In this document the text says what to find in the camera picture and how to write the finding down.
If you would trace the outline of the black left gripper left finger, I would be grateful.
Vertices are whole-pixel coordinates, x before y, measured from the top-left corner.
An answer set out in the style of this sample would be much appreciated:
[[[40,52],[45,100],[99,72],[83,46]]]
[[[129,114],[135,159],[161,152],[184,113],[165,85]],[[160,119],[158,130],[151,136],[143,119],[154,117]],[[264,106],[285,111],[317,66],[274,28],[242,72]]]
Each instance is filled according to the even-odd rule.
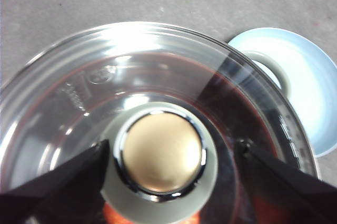
[[[110,157],[103,140],[19,187],[1,194],[1,223],[95,223],[105,201],[101,190]]]

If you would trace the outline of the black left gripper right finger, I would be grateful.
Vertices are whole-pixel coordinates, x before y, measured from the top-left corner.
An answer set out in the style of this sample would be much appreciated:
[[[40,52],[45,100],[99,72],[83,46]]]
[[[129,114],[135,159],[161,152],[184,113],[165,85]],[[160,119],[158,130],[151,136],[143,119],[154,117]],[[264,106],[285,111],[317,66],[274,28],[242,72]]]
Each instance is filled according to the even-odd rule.
[[[258,223],[336,223],[336,187],[236,142],[236,164]]]

